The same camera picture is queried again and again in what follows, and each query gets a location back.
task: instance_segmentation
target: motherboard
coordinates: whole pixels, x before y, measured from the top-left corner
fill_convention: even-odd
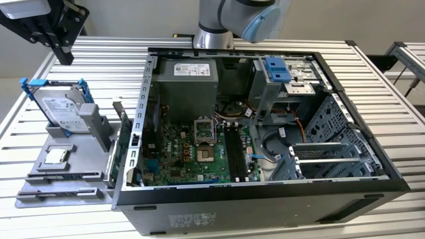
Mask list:
[[[236,130],[237,140],[226,142],[230,128]],[[209,136],[213,136],[213,142],[196,141],[196,138]],[[250,153],[253,142],[245,125],[226,127],[221,124],[210,128],[208,122],[168,124],[162,132],[161,154],[152,155],[145,161],[144,183],[166,186],[259,181],[258,164]]]

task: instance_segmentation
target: case label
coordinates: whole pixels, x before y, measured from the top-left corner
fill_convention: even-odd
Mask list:
[[[68,98],[44,97],[42,102],[58,126],[69,132],[88,132],[74,102]]]
[[[172,228],[205,227],[212,226],[216,213],[196,213],[168,215]]]
[[[176,64],[174,76],[209,76],[209,64]]]

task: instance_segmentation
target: ventilation hole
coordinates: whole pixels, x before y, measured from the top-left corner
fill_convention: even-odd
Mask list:
[[[317,134],[317,130],[315,130],[315,129],[311,129],[311,130],[310,130],[310,134],[311,134],[311,135],[315,135],[315,134]]]

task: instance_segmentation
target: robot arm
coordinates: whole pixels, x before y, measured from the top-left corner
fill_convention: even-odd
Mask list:
[[[201,0],[193,48],[233,49],[233,33],[252,43],[262,41],[278,18],[274,0]]]
[[[70,65],[70,48],[89,15],[66,0],[2,0],[0,24],[30,43],[50,47],[61,65]]]

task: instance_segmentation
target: aluminum table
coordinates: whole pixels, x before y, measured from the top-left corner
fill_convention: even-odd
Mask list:
[[[80,37],[72,48],[72,66],[61,66],[49,54],[34,78],[84,78],[101,115],[114,121],[118,120],[110,104],[114,96],[124,98],[125,111],[133,117],[148,47],[189,48],[190,45],[189,38]],[[425,238],[425,119],[358,47],[345,41],[301,40],[267,40],[259,44],[236,40],[234,47],[237,50],[317,51],[322,54],[413,191],[345,224],[168,237]],[[0,238],[141,238],[124,215],[112,212],[108,204],[13,207],[13,196],[46,139],[45,124],[42,113],[22,94],[0,125]]]

